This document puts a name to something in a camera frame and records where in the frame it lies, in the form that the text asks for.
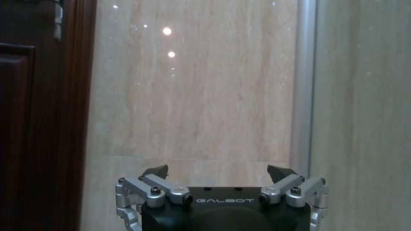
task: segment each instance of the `beige marble tile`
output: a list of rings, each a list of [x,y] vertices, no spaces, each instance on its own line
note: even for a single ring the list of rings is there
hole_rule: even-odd
[[[288,166],[296,4],[97,1],[81,230],[123,228],[114,183],[148,167],[262,186]]]
[[[311,173],[324,231],[411,227],[411,2],[319,1]]]

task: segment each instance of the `robotic hand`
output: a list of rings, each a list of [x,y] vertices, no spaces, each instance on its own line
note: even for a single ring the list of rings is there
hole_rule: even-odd
[[[304,181],[287,168],[267,171],[274,185],[262,188],[187,187],[166,180],[167,165],[150,168],[139,178],[119,179],[118,216],[128,231],[318,231],[326,180]]]

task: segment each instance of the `black screw head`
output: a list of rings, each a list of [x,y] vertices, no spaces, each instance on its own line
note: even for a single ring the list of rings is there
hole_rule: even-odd
[[[152,195],[159,195],[160,193],[162,193],[162,189],[159,188],[159,187],[152,187],[152,189],[151,189],[151,193],[152,193]]]
[[[263,205],[267,205],[267,204],[270,203],[268,196],[266,196],[266,195],[263,195],[263,194],[258,197],[258,200],[259,200],[259,202],[260,202]]]
[[[302,189],[299,187],[292,187],[290,189],[291,193],[295,195],[300,195],[302,194]]]
[[[191,194],[187,194],[187,195],[184,196],[184,198],[183,198],[183,204],[184,204],[184,205],[190,205],[190,204],[192,203],[192,201],[194,201],[192,195],[191,195]]]

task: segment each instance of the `wooden door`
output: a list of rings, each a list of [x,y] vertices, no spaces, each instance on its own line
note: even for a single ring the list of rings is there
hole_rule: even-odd
[[[0,230],[77,229],[93,12],[64,1],[57,41],[55,2],[0,1]]]

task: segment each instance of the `silver metal bracket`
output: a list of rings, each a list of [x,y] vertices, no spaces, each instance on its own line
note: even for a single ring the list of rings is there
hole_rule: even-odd
[[[123,218],[128,231],[142,231],[138,221],[138,211],[143,203],[148,207],[158,208],[164,205],[166,193],[159,187],[152,187],[135,178],[122,178],[116,184],[116,213]]]
[[[310,230],[318,231],[320,221],[327,215],[328,207],[328,186],[326,180],[319,177],[310,178],[299,187],[292,187],[287,191],[287,204],[302,208],[306,203],[311,205]]]
[[[63,6],[61,1],[55,0],[53,38],[61,41]]]
[[[304,177],[291,174],[278,183],[271,186],[262,188],[262,193],[259,196],[260,202],[264,204],[278,204],[282,200],[282,196],[292,188],[299,186],[304,181]]]
[[[159,187],[166,192],[166,195],[174,204],[191,204],[192,195],[190,193],[188,187],[186,187],[184,185],[178,185],[168,182],[155,174],[148,174],[143,176],[142,180],[151,186]]]

